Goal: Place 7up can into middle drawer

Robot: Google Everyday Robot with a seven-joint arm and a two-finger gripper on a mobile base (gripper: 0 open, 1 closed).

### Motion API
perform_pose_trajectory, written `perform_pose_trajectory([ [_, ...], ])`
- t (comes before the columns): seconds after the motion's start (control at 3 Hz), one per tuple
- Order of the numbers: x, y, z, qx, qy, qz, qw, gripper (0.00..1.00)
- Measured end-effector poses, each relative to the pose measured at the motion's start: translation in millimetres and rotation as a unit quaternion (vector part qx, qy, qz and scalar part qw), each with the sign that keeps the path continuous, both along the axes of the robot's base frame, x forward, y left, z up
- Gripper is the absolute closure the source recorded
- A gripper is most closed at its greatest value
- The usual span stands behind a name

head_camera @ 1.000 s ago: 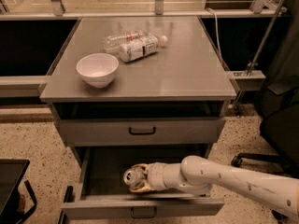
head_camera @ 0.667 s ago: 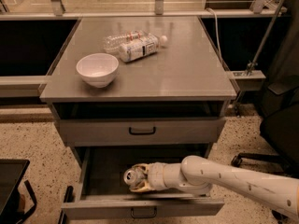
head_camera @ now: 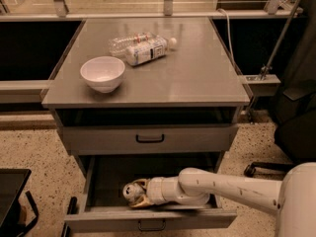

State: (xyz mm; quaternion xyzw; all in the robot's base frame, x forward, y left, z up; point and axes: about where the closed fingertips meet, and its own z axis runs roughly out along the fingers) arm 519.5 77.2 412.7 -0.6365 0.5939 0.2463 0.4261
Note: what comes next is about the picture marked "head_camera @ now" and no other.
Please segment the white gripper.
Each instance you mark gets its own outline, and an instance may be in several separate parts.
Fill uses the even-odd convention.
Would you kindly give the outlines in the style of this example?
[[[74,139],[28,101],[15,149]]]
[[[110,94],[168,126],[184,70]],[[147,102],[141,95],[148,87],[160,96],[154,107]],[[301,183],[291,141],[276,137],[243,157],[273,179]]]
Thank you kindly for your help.
[[[160,205],[167,202],[175,201],[178,194],[178,178],[153,178],[137,179],[134,184],[140,185],[146,189],[146,195],[142,195],[129,206],[131,208],[144,208],[153,204]]]

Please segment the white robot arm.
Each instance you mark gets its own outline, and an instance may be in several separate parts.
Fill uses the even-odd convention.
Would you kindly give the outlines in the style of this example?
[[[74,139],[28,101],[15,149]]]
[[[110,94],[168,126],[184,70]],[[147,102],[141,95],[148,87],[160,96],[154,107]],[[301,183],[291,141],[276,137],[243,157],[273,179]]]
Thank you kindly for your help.
[[[204,205],[218,195],[276,216],[276,237],[316,237],[316,163],[293,167],[283,180],[186,168],[176,177],[138,179],[123,188],[134,208],[176,202]]]

